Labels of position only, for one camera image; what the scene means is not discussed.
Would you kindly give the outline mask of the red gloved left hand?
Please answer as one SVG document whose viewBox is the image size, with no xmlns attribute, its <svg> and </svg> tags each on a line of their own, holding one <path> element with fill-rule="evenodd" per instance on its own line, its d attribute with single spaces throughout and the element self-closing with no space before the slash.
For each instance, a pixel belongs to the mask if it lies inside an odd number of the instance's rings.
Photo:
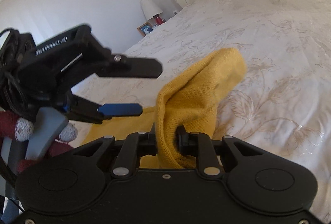
<svg viewBox="0 0 331 224">
<path fill-rule="evenodd" d="M 77 135 L 67 117 L 51 107 L 40 108 L 34 123 L 1 111 L 1 160 L 15 173 L 21 161 L 38 161 L 51 150 L 65 149 Z"/>
</svg>

